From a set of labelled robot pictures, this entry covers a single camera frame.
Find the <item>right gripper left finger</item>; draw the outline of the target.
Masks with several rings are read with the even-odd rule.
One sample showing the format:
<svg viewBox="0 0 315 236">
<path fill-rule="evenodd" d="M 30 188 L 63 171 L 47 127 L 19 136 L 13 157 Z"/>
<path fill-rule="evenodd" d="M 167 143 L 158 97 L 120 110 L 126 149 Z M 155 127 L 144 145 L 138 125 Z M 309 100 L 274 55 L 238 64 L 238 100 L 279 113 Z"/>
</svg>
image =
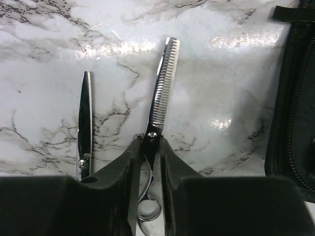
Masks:
<svg viewBox="0 0 315 236">
<path fill-rule="evenodd" d="M 2 177 L 3 236 L 136 234 L 141 138 L 81 181 L 70 176 Z"/>
</svg>

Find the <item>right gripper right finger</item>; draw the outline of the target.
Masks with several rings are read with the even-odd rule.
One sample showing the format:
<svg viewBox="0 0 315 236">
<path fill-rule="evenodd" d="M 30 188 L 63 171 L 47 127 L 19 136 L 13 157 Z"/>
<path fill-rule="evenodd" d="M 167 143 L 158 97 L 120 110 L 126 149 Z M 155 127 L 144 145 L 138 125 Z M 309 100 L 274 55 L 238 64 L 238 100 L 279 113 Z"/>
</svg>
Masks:
<svg viewBox="0 0 315 236">
<path fill-rule="evenodd" d="M 167 236 L 305 236 L 308 210 L 284 177 L 203 177 L 160 140 Z"/>
</svg>

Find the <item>silver thinning scissors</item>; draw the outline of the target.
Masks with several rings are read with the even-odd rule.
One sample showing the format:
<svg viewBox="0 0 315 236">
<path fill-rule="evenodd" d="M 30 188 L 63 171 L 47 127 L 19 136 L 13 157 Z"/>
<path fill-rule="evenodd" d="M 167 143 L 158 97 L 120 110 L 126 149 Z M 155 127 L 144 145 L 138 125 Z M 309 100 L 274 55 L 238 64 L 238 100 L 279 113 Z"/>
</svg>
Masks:
<svg viewBox="0 0 315 236">
<path fill-rule="evenodd" d="M 157 79 L 150 106 L 147 128 L 143 137 L 142 152 L 145 162 L 150 168 L 150 175 L 138 200 L 137 224 L 145 236 L 148 236 L 150 233 L 145 228 L 144 223 L 157 219 L 162 211 L 161 202 L 156 196 L 149 193 L 149 189 L 155 180 L 155 160 L 175 78 L 179 50 L 179 39 L 168 37 L 157 70 Z"/>
</svg>

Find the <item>silver cutting scissors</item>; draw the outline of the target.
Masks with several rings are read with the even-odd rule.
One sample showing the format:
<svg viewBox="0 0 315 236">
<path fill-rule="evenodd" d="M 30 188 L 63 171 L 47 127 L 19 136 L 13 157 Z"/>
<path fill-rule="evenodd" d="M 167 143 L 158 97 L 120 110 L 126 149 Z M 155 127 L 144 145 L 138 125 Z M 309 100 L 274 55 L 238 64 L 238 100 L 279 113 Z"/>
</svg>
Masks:
<svg viewBox="0 0 315 236">
<path fill-rule="evenodd" d="M 85 71 L 80 94 L 77 123 L 76 177 L 79 181 L 88 177 L 91 172 L 93 152 L 93 115 L 91 73 Z"/>
</svg>

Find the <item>black zip tool case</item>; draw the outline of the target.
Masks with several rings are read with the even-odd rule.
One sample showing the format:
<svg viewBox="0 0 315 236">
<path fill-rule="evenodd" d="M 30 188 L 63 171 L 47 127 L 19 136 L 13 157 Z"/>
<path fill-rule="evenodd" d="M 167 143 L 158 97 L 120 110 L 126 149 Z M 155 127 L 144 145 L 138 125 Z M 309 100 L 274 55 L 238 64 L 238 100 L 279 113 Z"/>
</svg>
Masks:
<svg viewBox="0 0 315 236">
<path fill-rule="evenodd" d="M 290 23 L 265 156 L 265 173 L 290 178 L 315 201 L 315 2 L 276 6 L 272 19 Z"/>
</svg>

